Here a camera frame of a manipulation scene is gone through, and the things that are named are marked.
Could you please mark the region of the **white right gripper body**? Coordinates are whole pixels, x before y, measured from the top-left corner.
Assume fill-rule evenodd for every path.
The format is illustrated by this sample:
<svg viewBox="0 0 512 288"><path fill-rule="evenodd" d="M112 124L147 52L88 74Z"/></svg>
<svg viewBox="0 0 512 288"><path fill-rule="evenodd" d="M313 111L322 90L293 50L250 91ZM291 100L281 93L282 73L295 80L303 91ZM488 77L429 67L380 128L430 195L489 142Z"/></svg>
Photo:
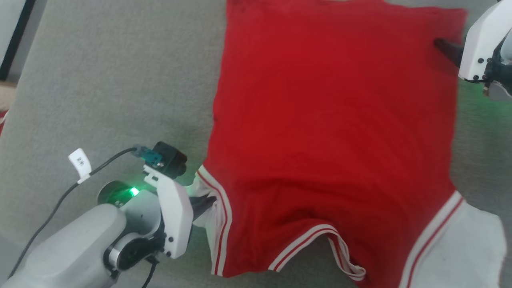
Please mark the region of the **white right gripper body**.
<svg viewBox="0 0 512 288"><path fill-rule="evenodd" d="M488 59L504 42L512 27L512 2L500 0L488 8L470 27L460 63L459 78L484 81Z"/></svg>

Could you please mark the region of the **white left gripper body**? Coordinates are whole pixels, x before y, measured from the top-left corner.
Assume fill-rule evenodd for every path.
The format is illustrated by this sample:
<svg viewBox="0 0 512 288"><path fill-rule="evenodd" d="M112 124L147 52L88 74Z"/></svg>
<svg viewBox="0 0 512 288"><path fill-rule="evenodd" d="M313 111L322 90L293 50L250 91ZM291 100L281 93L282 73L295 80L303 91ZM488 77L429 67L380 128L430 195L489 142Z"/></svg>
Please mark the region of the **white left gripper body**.
<svg viewBox="0 0 512 288"><path fill-rule="evenodd" d="M144 181L156 188L166 234L164 252L177 259L187 250L194 212L184 186L151 166L144 165Z"/></svg>

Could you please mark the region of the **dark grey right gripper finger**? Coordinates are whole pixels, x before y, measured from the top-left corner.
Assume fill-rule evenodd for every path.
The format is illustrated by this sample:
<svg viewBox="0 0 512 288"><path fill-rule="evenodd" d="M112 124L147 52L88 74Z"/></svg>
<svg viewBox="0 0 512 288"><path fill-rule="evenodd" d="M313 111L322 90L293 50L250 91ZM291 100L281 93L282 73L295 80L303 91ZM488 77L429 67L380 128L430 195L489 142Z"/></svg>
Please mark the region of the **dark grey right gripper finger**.
<svg viewBox="0 0 512 288"><path fill-rule="evenodd" d="M434 46L457 68L460 67L464 51L464 45L457 44L444 38L436 38Z"/></svg>

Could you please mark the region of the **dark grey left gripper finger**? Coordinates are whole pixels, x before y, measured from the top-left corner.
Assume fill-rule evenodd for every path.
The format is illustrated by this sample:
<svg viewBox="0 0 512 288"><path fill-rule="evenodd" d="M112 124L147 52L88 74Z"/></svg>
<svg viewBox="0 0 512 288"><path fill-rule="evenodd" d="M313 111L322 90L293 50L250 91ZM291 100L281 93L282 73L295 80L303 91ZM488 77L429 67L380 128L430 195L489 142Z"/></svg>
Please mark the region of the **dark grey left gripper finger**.
<svg viewBox="0 0 512 288"><path fill-rule="evenodd" d="M194 225L205 225L210 220L213 206L216 204L216 196L200 196L190 197L190 203L193 209L193 222Z"/></svg>

